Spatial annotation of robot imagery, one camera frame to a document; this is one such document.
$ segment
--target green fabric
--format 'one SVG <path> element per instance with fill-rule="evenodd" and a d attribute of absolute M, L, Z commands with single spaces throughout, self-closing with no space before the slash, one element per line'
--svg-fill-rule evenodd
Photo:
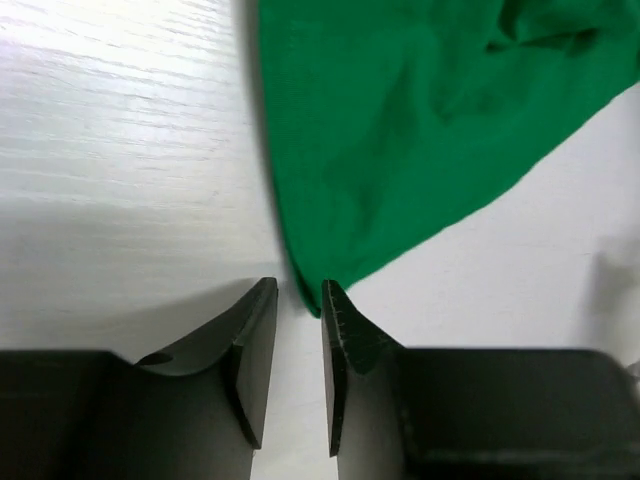
<path fill-rule="evenodd" d="M 639 23 L 640 0 L 261 0 L 278 208 L 314 313 L 323 279 L 487 205 L 635 83 Z"/>

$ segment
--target white wooden table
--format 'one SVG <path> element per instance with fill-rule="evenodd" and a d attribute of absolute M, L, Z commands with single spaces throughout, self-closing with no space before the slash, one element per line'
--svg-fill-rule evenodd
<path fill-rule="evenodd" d="M 320 323 L 278 241 L 246 1 L 0 0 L 0 347 L 135 360 L 275 275 L 253 477 L 333 479 Z M 406 344 L 640 358 L 639 127 L 635 88 L 352 298 Z"/>

